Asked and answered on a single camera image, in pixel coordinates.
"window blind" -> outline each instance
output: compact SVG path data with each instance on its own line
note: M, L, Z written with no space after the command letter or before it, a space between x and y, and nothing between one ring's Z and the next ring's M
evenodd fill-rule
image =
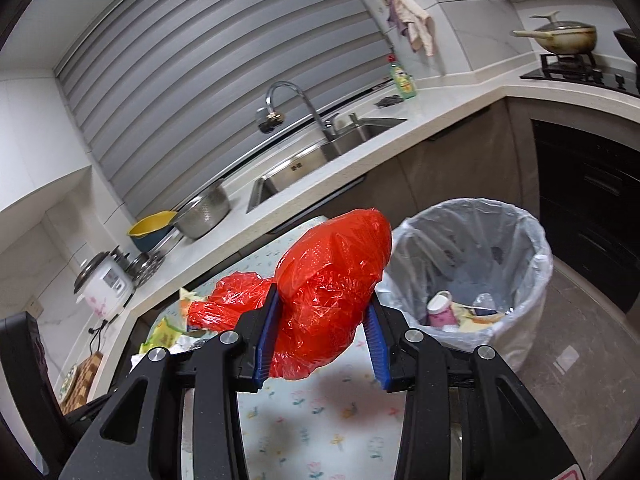
M316 108L387 74L360 0L123 0L58 77L105 176L137 217L172 208L264 142L271 82ZM287 122L308 115L277 90Z

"power cord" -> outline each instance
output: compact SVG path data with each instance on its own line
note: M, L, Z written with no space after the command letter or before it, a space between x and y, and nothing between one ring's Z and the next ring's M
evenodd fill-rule
M93 348L93 346L94 346L94 341L95 341L95 338L96 338L96 337L98 338L98 350L97 350L97 351L98 351L98 352L100 351L100 345L102 344L102 337L101 337L101 334L102 334L102 330L103 330L103 329L104 329L104 327L106 327L106 326L107 326L107 320L106 320L106 319L103 319L103 320L102 320L102 323L100 324L100 326L99 326L98 328L90 328L90 329L88 330L89 334L93 334L93 335L94 335L94 336L91 338L91 341L89 341L89 354L90 354L90 355L93 355L93 354L94 354L94 348Z

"rice cooker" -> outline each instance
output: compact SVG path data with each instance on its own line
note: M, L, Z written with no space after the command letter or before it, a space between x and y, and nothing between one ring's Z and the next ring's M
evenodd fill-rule
M134 289L131 278L107 252L84 264L74 283L76 303L84 300L96 316L107 321L122 311Z

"white countertop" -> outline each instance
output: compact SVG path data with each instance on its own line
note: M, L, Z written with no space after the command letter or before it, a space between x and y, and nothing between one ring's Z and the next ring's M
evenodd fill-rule
M273 148L238 176L233 176L225 184L232 206L229 215L200 240L190 242L183 239L167 255L158 272L136 291L124 312L103 331L101 351L104 357L89 400L107 392L120 355L140 315L329 193L481 108L507 96L524 97L594 108L640 123L638 98L587 85L519 78L537 65L538 62L532 62L479 84L421 89L415 98L393 107L377 109L374 102L392 94L394 89L380 91L350 105L341 115L355 112L359 117L407 120L315 170L250 213L246 209L254 180L287 155L321 138L321 133L310 126ZM87 328L89 326L76 341L65 369L88 355L90 336L86 333Z

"table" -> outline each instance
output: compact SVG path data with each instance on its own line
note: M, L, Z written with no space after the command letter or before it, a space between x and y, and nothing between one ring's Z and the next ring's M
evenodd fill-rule
M210 294L235 272L273 276L281 256L311 227L311 219L195 289ZM177 303L158 316L178 316ZM189 431L193 397L186 396L182 478L193 479ZM376 381L362 326L331 364L299 381L268 379L257 394L238 394L242 441L251 480L392 479L404 414L404 392L388 394Z

